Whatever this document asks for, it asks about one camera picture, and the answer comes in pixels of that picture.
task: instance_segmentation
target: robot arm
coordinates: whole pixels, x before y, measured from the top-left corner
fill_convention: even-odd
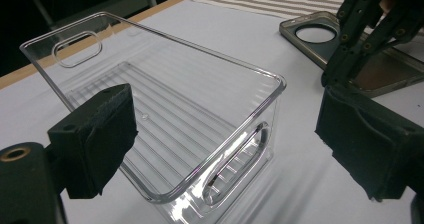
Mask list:
[[[406,186],[422,198],[424,128],[348,88],[372,55],[409,42],[424,24],[423,0],[394,0],[380,21],[381,1],[345,0],[337,13],[340,45],[322,75],[316,133],[369,198],[398,199]],[[366,26],[374,30],[360,38]]]

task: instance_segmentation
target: bolt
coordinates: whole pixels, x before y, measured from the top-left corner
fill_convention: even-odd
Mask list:
[[[349,36],[347,34],[344,34],[342,36],[342,41],[347,41],[349,39]]]
[[[366,43],[366,44],[364,45],[364,49],[365,49],[365,50],[369,50],[371,47],[372,47],[371,43]]]
[[[403,34],[405,34],[405,29],[403,29],[403,28],[401,28],[401,29],[398,29],[397,31],[396,31],[396,35],[397,36],[402,36]]]

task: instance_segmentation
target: handle cutout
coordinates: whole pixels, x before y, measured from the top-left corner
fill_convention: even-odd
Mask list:
[[[70,55],[65,49],[71,46],[75,50],[78,50],[78,48],[81,50],[74,55]],[[102,48],[102,42],[96,33],[84,31],[54,45],[52,56],[62,67],[71,68],[97,56],[102,51]]]
[[[203,190],[203,199],[213,206],[224,199],[259,159],[268,143],[269,127],[266,122],[259,124],[237,147],[229,158],[222,161],[218,171],[213,174]]]

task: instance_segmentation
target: white tablecloth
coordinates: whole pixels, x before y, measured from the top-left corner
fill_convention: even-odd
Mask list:
[[[273,133],[275,156],[222,223],[410,223],[414,196],[410,189],[400,200],[368,200],[314,133],[323,93],[322,71],[280,36],[281,21],[187,0],[142,22],[287,80],[278,130]],[[422,44],[417,45],[413,48],[422,50]],[[417,84],[376,100],[424,126],[423,87],[423,83]],[[0,90],[0,148],[25,141],[47,145],[47,130],[66,114],[38,74]],[[71,224],[164,222],[120,172],[103,196],[69,200],[65,192],[62,197]]]

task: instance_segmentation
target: clear plastic bin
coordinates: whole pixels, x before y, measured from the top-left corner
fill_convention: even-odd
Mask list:
[[[109,13],[21,50],[70,111],[131,84],[139,134],[120,169],[170,222],[215,222],[272,158],[279,75]]]

